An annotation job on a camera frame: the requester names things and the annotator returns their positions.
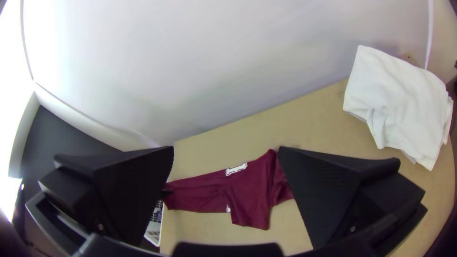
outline red t-shirt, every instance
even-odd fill
[[[273,206],[292,199],[276,152],[209,174],[165,185],[170,210],[230,212],[232,223],[267,230]]]

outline fabric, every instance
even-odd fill
[[[164,190],[171,192],[163,199],[168,209],[230,212],[233,224],[263,230],[269,228],[271,208],[293,198],[271,149],[233,168],[172,181]]]
[[[434,74],[359,46],[343,110],[367,122],[379,149],[393,147],[432,170],[447,143],[453,101]]]

